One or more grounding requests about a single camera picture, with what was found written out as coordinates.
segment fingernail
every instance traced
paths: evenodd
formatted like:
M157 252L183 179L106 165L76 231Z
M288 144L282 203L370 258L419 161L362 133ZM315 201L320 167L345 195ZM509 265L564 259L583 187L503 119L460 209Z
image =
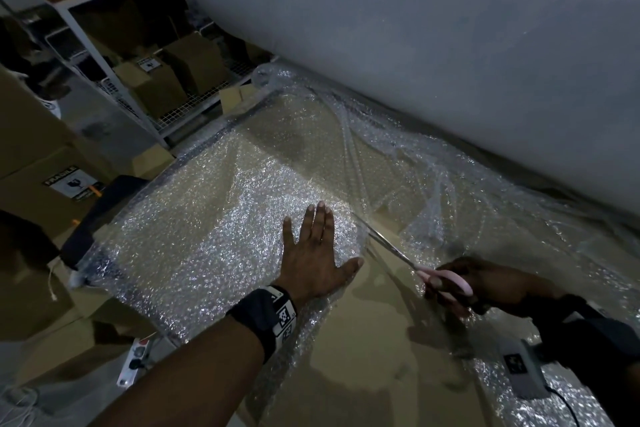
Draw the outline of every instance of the fingernail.
M439 291L442 288L442 280L439 277L431 277L429 279L429 285Z

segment fragile label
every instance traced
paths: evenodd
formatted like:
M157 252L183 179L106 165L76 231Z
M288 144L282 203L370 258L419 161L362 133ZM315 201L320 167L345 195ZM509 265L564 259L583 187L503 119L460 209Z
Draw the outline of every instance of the fragile label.
M93 196L94 193L89 186L97 190L104 188L102 182L91 177L75 165L71 165L64 171L51 176L43 184L76 201Z
M162 64L160 63L160 61L158 61L155 58L144 58L138 61L138 66L140 66L142 69L144 69L148 73L152 69L162 66Z

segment wire shelf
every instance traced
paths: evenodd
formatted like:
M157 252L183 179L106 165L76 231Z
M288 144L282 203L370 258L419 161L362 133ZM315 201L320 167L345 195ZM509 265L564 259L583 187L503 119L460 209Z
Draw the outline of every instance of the wire shelf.
M220 101L220 98L218 96L220 90L225 89L229 86L236 85L238 83L246 82L254 68L254 66L237 61L227 61L226 65L230 72L230 78L228 81L221 83L220 85L201 95L188 93L188 98L184 105L170 111L169 113L166 113L159 119L147 115L148 119L153 123L162 137L167 137L174 131L178 130L182 125L187 124L198 115L211 108L213 105L216 105ZM133 109L123 99L122 95L120 94L116 86L111 82L111 80L105 78L100 82L100 86L125 110L138 117L138 115L136 115Z

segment bubble wrap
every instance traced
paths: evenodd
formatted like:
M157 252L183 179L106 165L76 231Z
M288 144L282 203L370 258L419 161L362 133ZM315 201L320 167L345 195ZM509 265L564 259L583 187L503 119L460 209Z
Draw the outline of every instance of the bubble wrap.
M442 138L295 67L261 66L253 81L260 90L200 131L81 262L94 283L177 342L276 278L283 217L299 227L305 208L320 199L335 210L338 264L361 255L365 244L350 210L383 211L419 264L480 255L549 277L638 328L637 242L590 219L594 208L580 211L513 185ZM263 368L252 404L268 406L338 295L305 308L295 339ZM465 361L507 425L572 422L558 400L522 401L509 387L495 342L500 335L539 340L529 320L492 310L471 318L465 334L461 356L472 357ZM611 425L571 372L550 365L545 373L581 425Z

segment right hand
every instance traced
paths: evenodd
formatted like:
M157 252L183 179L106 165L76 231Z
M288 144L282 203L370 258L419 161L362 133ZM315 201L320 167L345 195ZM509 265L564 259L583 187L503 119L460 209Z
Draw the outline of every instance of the right hand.
M451 270L466 280L474 295L465 297L453 282L437 277L431 277L426 282L427 295L435 295L436 291L448 292L464 307L470 307L478 314L484 314L490 307L497 307L508 314L527 318L535 314L534 299L559 299L567 294L546 278L481 259L460 257L438 267L438 270L443 269ZM455 305L451 308L460 316Z

